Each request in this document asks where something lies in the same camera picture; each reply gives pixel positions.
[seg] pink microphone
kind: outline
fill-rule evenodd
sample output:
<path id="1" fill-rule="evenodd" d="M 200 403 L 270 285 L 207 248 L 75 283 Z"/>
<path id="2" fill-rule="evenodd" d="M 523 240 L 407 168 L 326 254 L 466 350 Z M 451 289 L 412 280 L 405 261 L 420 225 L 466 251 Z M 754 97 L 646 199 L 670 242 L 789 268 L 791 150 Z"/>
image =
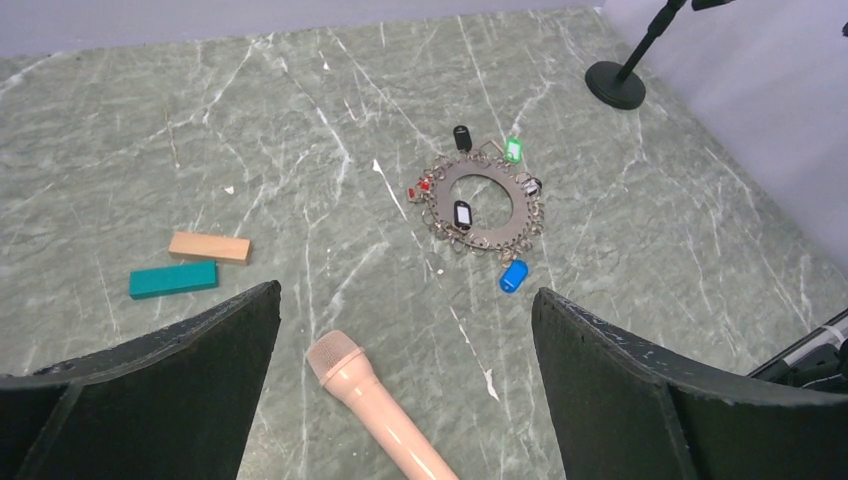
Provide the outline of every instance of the pink microphone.
<path id="1" fill-rule="evenodd" d="M 458 480 L 383 387 L 361 347 L 333 330 L 307 352 L 321 386 L 343 401 L 412 480 Z"/>

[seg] wall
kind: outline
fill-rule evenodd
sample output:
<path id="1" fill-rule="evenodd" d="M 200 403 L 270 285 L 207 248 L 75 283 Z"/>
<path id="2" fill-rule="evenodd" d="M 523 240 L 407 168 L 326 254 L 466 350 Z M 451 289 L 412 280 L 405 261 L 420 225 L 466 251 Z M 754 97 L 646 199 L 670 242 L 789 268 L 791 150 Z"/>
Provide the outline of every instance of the wall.
<path id="1" fill-rule="evenodd" d="M 603 0 L 2 0 L 0 57 Z"/>
<path id="2" fill-rule="evenodd" d="M 665 0 L 608 0 L 635 45 Z M 646 58 L 848 276 L 848 1 L 687 5 Z"/>

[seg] marble table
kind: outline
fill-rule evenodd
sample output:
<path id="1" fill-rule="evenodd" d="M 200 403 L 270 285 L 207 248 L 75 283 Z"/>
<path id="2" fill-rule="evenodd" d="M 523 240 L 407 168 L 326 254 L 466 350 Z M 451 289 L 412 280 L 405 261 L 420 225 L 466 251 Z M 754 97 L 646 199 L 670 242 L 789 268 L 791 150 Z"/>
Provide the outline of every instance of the marble table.
<path id="1" fill-rule="evenodd" d="M 746 373 L 848 303 L 848 283 L 651 73 L 638 110 L 582 74 L 628 48 L 591 8 L 0 60 L 0 371 L 114 346 L 269 279 L 279 339 L 239 475 L 400 478 L 304 359 L 331 329 L 461 478 L 562 478 L 530 330 L 551 287 Z M 514 295 L 435 241 L 408 186 L 467 125 L 518 136 L 547 229 Z M 488 181 L 455 194 L 506 220 Z M 133 301 L 174 230 L 254 241 L 215 290 Z"/>

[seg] stand base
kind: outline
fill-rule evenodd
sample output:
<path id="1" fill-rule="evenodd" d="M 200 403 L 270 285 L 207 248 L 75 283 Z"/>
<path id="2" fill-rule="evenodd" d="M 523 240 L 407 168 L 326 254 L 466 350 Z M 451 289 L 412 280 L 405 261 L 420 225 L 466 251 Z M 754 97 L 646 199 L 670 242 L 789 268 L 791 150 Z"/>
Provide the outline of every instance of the stand base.
<path id="1" fill-rule="evenodd" d="M 645 100 L 645 84 L 633 72 L 624 80 L 615 76 L 621 65 L 598 62 L 586 70 L 586 86 L 598 99 L 621 110 L 633 110 Z"/>

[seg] wooden block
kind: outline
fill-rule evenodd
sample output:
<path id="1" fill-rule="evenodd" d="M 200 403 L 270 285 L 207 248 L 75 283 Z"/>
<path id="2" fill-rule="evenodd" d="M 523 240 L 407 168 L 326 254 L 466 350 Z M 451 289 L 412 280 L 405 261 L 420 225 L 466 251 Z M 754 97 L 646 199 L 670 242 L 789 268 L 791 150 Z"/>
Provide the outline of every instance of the wooden block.
<path id="1" fill-rule="evenodd" d="M 176 232 L 171 239 L 168 253 L 174 258 L 214 259 L 224 263 L 247 265 L 250 257 L 250 240 L 203 233 Z"/>
<path id="2" fill-rule="evenodd" d="M 218 268 L 209 261 L 130 272 L 129 293 L 134 300 L 140 300 L 217 286 Z"/>

